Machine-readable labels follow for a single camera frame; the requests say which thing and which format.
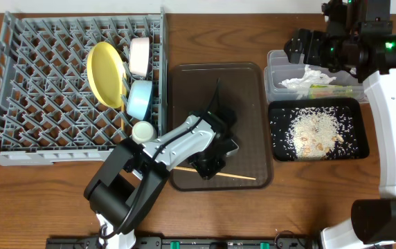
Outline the white tissue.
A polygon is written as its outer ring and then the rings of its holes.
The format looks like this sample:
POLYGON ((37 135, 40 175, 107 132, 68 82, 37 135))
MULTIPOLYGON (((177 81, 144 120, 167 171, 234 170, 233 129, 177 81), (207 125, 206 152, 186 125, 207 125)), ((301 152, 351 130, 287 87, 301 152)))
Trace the white tissue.
POLYGON ((306 65, 305 73, 301 78, 283 80, 280 82, 280 85, 287 89, 308 89, 314 84, 328 85, 335 79, 336 77, 330 77, 327 74, 311 69, 309 65, 306 65))

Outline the wooden chopstick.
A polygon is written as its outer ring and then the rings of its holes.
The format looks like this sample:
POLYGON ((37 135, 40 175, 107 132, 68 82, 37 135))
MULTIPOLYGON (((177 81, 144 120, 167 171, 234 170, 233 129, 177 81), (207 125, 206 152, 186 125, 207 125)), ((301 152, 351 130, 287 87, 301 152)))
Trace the wooden chopstick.
MULTIPOLYGON (((121 89, 121 97, 124 95, 124 96, 126 96, 126 92, 127 92, 127 90, 126 90, 126 88, 122 85, 122 89, 121 89)), ((124 102, 124 100, 123 99, 121 99, 122 100, 122 103, 121 103, 121 107, 120 107, 120 113, 121 114, 125 114, 125 102, 124 102)), ((121 130, 125 133, 125 121, 121 118, 121 121, 120 121, 120 128, 121 128, 121 130)))
MULTIPOLYGON (((174 169, 175 170, 185 171, 185 172, 198 173, 198 171, 196 169, 189 168, 189 167, 177 166, 174 169)), ((223 176, 223 177, 228 177, 228 178, 238 178, 238 179, 244 179, 244 180, 249 180, 249 181, 255 181, 256 180, 256 178, 250 177, 250 176, 242 176, 242 175, 236 175, 236 174, 227 174, 227 173, 221 173, 221 172, 216 173, 216 176, 223 176)))

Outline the green wrapper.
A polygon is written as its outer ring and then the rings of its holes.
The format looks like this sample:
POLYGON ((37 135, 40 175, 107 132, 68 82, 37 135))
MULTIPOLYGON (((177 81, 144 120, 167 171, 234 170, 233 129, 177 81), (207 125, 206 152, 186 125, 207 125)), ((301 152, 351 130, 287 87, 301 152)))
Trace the green wrapper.
POLYGON ((313 84, 310 86, 308 91, 309 99, 336 98, 336 97, 351 98, 352 96, 353 96, 353 90, 350 86, 313 84))

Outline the white cup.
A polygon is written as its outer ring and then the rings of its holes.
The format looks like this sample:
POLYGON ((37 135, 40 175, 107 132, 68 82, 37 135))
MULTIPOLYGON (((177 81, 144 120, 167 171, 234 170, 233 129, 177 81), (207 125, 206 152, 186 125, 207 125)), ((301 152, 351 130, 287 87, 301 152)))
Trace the white cup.
POLYGON ((137 144, 151 141, 155 138, 157 138, 157 132, 149 122, 139 121, 132 128, 132 140, 137 144))

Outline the light blue bowl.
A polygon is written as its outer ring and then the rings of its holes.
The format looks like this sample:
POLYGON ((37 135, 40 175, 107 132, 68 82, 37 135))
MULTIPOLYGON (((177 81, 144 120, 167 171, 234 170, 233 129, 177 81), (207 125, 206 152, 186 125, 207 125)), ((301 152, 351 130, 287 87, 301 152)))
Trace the light blue bowl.
POLYGON ((136 80, 131 87, 126 106, 127 115, 144 120, 148 116, 152 100, 152 81, 136 80))

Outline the pink bowl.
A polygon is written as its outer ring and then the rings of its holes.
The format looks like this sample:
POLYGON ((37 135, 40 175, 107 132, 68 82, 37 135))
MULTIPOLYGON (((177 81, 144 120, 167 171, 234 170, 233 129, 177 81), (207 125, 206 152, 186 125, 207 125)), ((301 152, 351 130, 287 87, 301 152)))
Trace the pink bowl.
POLYGON ((145 77, 149 66, 150 38, 139 37, 131 40, 129 50, 129 70, 132 74, 145 77))

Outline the yellow plate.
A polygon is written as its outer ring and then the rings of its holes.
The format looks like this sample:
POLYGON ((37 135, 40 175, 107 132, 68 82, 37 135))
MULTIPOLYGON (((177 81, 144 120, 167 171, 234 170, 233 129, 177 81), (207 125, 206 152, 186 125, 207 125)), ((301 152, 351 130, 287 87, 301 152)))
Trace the yellow plate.
POLYGON ((127 90, 123 86, 125 69, 118 51, 109 43, 97 43, 87 56, 87 77, 96 99, 109 108, 123 105, 121 95, 127 90))

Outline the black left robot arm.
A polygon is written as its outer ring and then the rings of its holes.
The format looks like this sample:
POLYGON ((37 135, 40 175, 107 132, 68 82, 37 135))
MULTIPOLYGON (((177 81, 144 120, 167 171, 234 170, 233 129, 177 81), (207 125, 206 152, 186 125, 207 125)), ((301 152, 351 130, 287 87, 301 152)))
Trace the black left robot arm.
POLYGON ((132 248, 134 231, 152 209, 171 171, 187 161, 204 179, 225 167, 236 153, 233 110, 193 112, 171 132, 137 143, 119 142, 84 190, 100 220, 99 248, 132 248))

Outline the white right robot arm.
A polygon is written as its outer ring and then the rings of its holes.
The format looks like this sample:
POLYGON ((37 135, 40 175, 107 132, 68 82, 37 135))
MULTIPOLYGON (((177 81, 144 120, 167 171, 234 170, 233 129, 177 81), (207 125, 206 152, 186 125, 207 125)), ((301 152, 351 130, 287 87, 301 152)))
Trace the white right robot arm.
POLYGON ((396 243, 396 34, 390 1, 330 0, 325 31, 298 29, 285 44, 291 63, 345 71, 363 84, 380 157, 378 199, 357 200, 348 220, 321 231, 318 245, 371 248, 396 243))

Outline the black waste tray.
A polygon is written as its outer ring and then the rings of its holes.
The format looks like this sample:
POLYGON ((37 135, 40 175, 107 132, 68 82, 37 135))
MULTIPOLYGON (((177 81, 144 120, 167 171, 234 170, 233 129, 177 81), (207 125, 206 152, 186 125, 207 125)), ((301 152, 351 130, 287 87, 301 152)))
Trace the black waste tray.
POLYGON ((345 160, 370 153, 360 104, 354 98, 274 101, 268 118, 276 160, 345 160))

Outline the rice food waste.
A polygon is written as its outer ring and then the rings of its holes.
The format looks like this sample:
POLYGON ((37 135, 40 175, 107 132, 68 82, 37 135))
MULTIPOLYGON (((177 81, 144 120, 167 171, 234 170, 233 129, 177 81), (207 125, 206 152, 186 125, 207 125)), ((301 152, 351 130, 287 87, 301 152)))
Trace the rice food waste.
POLYGON ((273 109, 274 156, 280 161, 357 158, 359 146, 347 107, 273 109))

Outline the grey dishwasher rack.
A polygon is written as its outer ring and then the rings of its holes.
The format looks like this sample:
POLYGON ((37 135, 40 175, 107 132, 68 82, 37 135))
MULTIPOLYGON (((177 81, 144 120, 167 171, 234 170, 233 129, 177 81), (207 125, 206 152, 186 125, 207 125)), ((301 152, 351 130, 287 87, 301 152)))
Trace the grey dishwasher rack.
POLYGON ((110 43, 124 63, 137 37, 150 38, 148 121, 167 129, 168 24, 164 13, 103 17, 3 17, 0 32, 0 165, 105 160, 136 119, 94 96, 87 55, 110 43), (125 133, 120 128, 125 121, 125 133))

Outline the clear plastic bin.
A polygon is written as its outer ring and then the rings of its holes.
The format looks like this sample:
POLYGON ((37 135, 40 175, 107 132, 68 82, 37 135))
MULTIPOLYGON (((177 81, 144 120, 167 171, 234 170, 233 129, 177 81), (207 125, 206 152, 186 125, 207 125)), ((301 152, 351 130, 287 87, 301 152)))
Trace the clear plastic bin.
MULTIPOLYGON (((301 78, 305 73, 306 64, 300 59, 298 64, 288 61, 283 50, 271 50, 267 55, 267 67, 264 69, 264 88, 268 102, 281 100, 305 100, 308 98, 309 89, 287 89, 280 85, 283 80, 291 78, 301 78)), ((309 66, 311 69, 321 71, 336 79, 328 85, 350 86, 353 90, 351 98, 361 103, 368 101, 364 93, 363 85, 358 83, 349 73, 340 71, 331 73, 326 68, 320 66, 309 66)))

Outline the brown serving tray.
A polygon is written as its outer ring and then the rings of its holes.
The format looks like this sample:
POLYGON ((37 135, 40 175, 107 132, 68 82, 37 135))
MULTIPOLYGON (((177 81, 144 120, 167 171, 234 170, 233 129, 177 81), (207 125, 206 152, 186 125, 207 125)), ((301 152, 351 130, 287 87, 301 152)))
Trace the brown serving tray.
POLYGON ((231 131, 239 145, 222 173, 250 176, 249 181, 173 170, 170 182, 182 192, 261 189, 273 180, 263 72, 254 63, 184 64, 168 73, 168 129, 178 127, 191 111, 227 107, 236 114, 231 131))

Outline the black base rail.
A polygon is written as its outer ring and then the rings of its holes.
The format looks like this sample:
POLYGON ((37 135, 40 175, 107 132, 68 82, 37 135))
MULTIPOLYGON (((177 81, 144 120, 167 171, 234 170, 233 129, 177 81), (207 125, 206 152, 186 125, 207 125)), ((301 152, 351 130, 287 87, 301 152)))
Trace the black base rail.
POLYGON ((317 249, 321 246, 315 239, 285 235, 277 239, 162 239, 160 237, 137 237, 103 241, 97 237, 48 238, 45 249, 317 249))

